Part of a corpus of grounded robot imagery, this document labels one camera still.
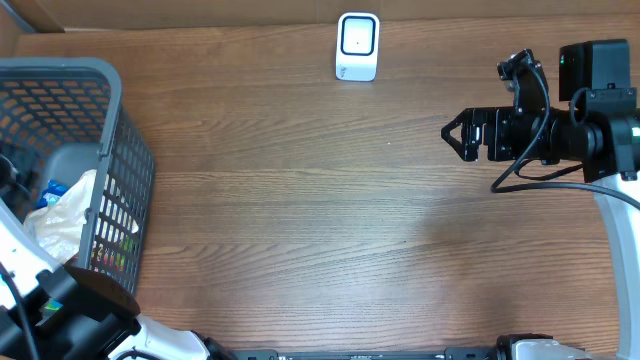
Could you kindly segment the beige paper pouch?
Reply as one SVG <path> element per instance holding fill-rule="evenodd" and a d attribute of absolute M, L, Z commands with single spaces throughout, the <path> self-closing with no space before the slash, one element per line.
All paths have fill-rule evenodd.
<path fill-rule="evenodd" d="M 91 202 L 97 170 L 85 171 L 79 180 L 55 205 L 35 209 L 24 220 L 25 230 L 59 262 L 71 260 L 80 250 L 82 228 L 88 224 L 85 211 Z M 107 178 L 104 189 L 111 198 L 101 198 L 99 210 L 108 219 L 97 219 L 95 234 L 103 240 L 120 240 L 139 232 L 139 224 L 129 215 L 121 197 L 121 190 L 114 179 Z"/>

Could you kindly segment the blue snack bar wrapper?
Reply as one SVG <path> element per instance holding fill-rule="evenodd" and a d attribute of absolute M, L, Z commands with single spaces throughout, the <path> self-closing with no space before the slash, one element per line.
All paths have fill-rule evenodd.
<path fill-rule="evenodd" d="M 55 180 L 49 180 L 47 187 L 41 192 L 41 195 L 35 204 L 35 209 L 55 205 L 68 190 L 68 186 Z"/>

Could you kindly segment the Haribo gummy worms bag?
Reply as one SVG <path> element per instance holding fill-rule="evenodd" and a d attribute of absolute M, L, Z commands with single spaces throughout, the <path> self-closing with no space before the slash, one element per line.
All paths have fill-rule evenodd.
<path fill-rule="evenodd" d="M 116 242 L 97 242 L 91 253 L 91 268 L 106 273 L 133 274 L 137 269 L 139 244 L 130 236 Z"/>

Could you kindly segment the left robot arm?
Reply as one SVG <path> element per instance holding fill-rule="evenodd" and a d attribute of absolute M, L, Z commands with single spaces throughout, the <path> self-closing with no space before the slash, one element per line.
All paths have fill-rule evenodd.
<path fill-rule="evenodd" d="M 1 208 L 1 353 L 14 359 L 230 359 L 212 338 L 141 315 L 105 273 L 57 262 Z"/>

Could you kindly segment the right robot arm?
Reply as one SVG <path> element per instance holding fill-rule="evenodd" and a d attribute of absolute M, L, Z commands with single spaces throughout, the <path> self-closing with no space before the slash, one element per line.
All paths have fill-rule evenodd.
<path fill-rule="evenodd" d="M 639 356 L 639 108 L 625 39 L 564 46 L 552 107 L 540 61 L 524 49 L 498 63 L 514 96 L 506 107 L 466 108 L 441 130 L 466 162 L 480 146 L 509 167 L 493 193 L 567 189 L 593 194 L 608 236 L 616 298 L 617 359 Z"/>

